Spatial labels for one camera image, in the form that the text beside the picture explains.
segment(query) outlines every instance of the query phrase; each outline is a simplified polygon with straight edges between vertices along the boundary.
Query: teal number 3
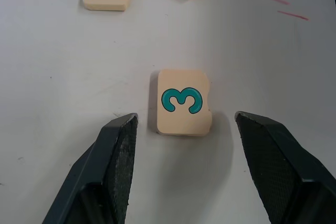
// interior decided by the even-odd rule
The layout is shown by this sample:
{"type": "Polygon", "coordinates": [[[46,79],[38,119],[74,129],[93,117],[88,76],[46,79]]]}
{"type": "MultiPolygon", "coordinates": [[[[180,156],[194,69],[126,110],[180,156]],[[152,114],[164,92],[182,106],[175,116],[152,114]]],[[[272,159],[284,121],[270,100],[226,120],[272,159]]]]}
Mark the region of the teal number 3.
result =
{"type": "Polygon", "coordinates": [[[163,93],[161,101],[163,107],[169,112],[175,111],[175,106],[170,102],[171,97],[175,97],[177,99],[177,102],[181,105],[185,103],[187,97],[193,97],[195,99],[195,102],[189,108],[189,112],[192,114],[196,114],[198,111],[200,111],[203,105],[201,93],[199,93],[194,88],[185,88],[181,92],[176,89],[168,89],[163,93]]]}

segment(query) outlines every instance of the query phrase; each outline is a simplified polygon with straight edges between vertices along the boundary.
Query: pink mark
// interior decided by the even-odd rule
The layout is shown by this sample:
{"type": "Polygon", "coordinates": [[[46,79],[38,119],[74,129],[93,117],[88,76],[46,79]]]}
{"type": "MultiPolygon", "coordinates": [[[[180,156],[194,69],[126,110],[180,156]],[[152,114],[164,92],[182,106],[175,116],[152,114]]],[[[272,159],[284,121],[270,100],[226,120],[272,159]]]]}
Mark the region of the pink mark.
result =
{"type": "Polygon", "coordinates": [[[278,12],[279,12],[279,13],[282,13],[282,14],[286,14],[286,15],[292,16],[292,17],[302,18],[302,19],[304,19],[304,20],[309,21],[308,18],[303,17],[303,16],[299,16],[299,15],[296,15],[296,14],[293,14],[293,13],[286,13],[286,12],[283,12],[283,11],[281,11],[281,10],[279,10],[278,12]]]}
{"type": "Polygon", "coordinates": [[[279,2],[279,3],[284,4],[284,5],[289,5],[289,2],[284,1],[284,0],[273,0],[273,1],[279,2]]]}

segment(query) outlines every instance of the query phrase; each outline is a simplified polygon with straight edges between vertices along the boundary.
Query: white table surface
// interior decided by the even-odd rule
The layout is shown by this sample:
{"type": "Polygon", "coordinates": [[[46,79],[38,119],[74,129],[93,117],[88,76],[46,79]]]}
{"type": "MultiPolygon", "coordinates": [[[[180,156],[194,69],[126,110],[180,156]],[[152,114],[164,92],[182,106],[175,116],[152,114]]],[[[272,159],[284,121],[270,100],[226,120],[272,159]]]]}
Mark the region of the white table surface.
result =
{"type": "Polygon", "coordinates": [[[110,120],[139,114],[126,224],[265,224],[234,114],[282,122],[336,176],[334,0],[0,0],[0,223],[41,223],[110,120]],[[277,10],[307,16],[310,21],[277,10]],[[155,75],[202,69],[211,133],[151,130],[155,75]]]}

